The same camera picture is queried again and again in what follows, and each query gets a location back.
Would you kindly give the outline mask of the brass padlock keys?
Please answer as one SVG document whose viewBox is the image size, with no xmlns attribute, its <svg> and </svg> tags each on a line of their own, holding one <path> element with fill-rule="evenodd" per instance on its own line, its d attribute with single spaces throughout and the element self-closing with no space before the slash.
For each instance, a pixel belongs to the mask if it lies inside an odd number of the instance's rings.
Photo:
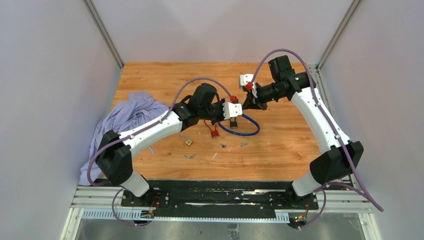
<svg viewBox="0 0 424 240">
<path fill-rule="evenodd" d="M 197 155 L 197 154 L 184 155 L 184 157 L 185 157 L 187 160 L 193 160 L 193 159 L 196 157 L 196 155 Z"/>
</svg>

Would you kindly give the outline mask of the blue cable lock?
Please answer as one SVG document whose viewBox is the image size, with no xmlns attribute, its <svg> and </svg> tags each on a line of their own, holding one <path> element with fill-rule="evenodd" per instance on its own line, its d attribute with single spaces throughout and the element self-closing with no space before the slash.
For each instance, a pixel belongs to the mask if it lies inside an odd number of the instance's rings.
<svg viewBox="0 0 424 240">
<path fill-rule="evenodd" d="M 230 129 L 229 120 L 218 122 L 217 126 L 228 134 L 240 137 L 252 137 L 259 134 L 261 131 L 259 123 L 246 114 L 243 114 L 240 117 L 231 118 L 230 120 L 237 121 L 237 129 Z"/>
</svg>

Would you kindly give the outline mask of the red cable lock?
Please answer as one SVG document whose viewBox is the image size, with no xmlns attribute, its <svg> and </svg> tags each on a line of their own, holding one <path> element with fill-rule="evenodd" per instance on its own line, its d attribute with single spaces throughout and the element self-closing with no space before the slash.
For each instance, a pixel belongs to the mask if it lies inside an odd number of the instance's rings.
<svg viewBox="0 0 424 240">
<path fill-rule="evenodd" d="M 203 120 L 203 123 L 209 129 L 210 136 L 211 136 L 212 139 L 216 139 L 220 136 L 216 125 L 213 125 L 213 127 L 211 127 L 205 119 Z"/>
</svg>

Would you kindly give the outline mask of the black cable lock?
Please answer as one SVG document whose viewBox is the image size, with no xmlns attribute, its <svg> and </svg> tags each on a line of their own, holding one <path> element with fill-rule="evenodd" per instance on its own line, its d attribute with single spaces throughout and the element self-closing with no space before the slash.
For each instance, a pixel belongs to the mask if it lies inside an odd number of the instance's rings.
<svg viewBox="0 0 424 240">
<path fill-rule="evenodd" d="M 235 119 L 233 119 L 233 120 L 229 120 L 229 126 L 230 126 L 230 129 L 237 129 L 238 128 L 238 123 L 237 123 L 237 121 L 235 120 Z"/>
</svg>

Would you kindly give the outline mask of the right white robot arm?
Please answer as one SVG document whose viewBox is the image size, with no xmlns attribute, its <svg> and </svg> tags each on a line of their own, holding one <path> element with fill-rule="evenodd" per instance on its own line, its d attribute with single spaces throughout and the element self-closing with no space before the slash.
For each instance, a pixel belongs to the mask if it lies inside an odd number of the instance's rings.
<svg viewBox="0 0 424 240">
<path fill-rule="evenodd" d="M 353 142 L 340 129 L 306 71 L 296 73 L 286 55 L 270 60 L 268 66 L 273 79 L 268 85 L 261 86 L 253 74 L 240 75 L 239 87 L 247 93 L 242 108 L 266 110 L 268 102 L 288 99 L 306 120 L 321 153 L 309 164 L 308 172 L 288 188 L 286 203 L 297 209 L 314 190 L 353 174 L 364 147 L 360 141 Z"/>
</svg>

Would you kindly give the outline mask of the brass padlock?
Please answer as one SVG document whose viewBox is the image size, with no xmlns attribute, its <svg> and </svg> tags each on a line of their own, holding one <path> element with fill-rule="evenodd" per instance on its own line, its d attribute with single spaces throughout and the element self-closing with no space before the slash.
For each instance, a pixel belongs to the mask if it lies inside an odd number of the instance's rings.
<svg viewBox="0 0 424 240">
<path fill-rule="evenodd" d="M 186 135 L 180 134 L 179 139 L 182 140 L 187 146 L 191 146 L 193 144 L 193 140 Z"/>
</svg>

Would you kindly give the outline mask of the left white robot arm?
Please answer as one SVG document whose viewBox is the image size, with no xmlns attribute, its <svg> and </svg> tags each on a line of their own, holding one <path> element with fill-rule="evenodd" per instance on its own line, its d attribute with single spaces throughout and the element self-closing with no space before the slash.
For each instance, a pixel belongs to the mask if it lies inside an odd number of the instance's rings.
<svg viewBox="0 0 424 240">
<path fill-rule="evenodd" d="M 174 101 L 159 117 L 126 132 L 112 130 L 103 135 L 93 162 L 100 168 L 109 183 L 120 186 L 134 195 L 140 206 L 153 201 L 150 184 L 133 168 L 133 157 L 150 145 L 180 133 L 201 120 L 212 124 L 227 120 L 230 102 L 219 98 L 217 89 L 208 83 L 199 85 L 193 94 Z"/>
</svg>

